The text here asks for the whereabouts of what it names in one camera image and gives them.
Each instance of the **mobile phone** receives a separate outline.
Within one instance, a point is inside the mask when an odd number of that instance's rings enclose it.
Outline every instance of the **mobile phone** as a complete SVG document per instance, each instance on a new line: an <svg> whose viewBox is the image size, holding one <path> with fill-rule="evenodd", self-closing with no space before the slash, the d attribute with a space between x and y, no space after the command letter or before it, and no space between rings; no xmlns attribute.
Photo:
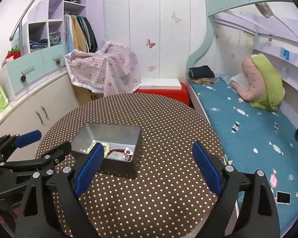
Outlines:
<svg viewBox="0 0 298 238"><path fill-rule="evenodd" d="M286 205L290 204L290 193L278 191L276 193L276 197L277 197L278 204L286 204Z"/></svg>

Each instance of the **metal handrail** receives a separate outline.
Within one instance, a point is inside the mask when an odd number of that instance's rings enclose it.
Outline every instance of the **metal handrail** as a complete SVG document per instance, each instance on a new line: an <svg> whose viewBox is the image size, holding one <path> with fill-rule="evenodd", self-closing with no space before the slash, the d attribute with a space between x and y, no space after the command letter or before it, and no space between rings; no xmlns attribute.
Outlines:
<svg viewBox="0 0 298 238"><path fill-rule="evenodd" d="M21 49L21 45L22 45L22 20L23 20L25 14L28 12L28 10L29 10L29 8L31 7L31 5L34 3L34 1L35 1L35 0L32 0L32 1L29 3L29 5L26 7L26 9L24 10L23 14L21 15L20 19L18 20L18 23L17 23L16 26L14 27L13 32L12 32L10 38L9 38L9 40L12 41L13 38L14 38L14 35L15 35L16 31L17 31L17 29L19 28L19 44L20 44L20 47L19 47L19 48L20 48L20 52L21 52L21 54L22 54L22 49Z"/></svg>

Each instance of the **brown tablecloth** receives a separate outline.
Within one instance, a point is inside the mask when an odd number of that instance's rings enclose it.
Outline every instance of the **brown tablecloth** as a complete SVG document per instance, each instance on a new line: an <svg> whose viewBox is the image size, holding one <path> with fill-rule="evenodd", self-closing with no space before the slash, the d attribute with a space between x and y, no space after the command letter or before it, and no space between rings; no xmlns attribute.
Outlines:
<svg viewBox="0 0 298 238"><path fill-rule="evenodd" d="M100 98L68 113L45 135L37 157L72 139L86 122L139 125L143 156L137 179L96 173L80 202L101 237L182 237L205 221L213 204L211 193L192 157L200 140L223 161L218 137L195 110L176 100L152 94ZM69 155L56 166L72 166ZM57 213L72 235L57 194Z"/></svg>

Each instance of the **mint green drawer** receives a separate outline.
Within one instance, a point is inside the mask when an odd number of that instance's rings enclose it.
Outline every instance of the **mint green drawer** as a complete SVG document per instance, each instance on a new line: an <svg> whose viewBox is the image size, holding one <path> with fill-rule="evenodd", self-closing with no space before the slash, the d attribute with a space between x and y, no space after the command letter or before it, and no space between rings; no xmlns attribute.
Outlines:
<svg viewBox="0 0 298 238"><path fill-rule="evenodd" d="M48 47L41 50L45 72L57 70L58 68L65 66L64 56L68 54L66 44L60 44L53 47Z"/></svg>
<svg viewBox="0 0 298 238"><path fill-rule="evenodd" d="M7 63L7 70L13 92L16 93L45 75L41 51L29 53ZM22 74L26 77L24 82L21 81Z"/></svg>

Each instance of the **green blanket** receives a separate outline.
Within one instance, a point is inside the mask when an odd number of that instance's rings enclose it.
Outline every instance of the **green blanket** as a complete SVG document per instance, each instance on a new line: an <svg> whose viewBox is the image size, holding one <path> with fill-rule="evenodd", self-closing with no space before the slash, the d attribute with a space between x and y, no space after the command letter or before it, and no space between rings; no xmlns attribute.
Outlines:
<svg viewBox="0 0 298 238"><path fill-rule="evenodd" d="M275 111L284 99L284 89L282 78L267 57L259 54L251 58L257 69L264 78L266 91L254 102L250 102L251 106Z"/></svg>

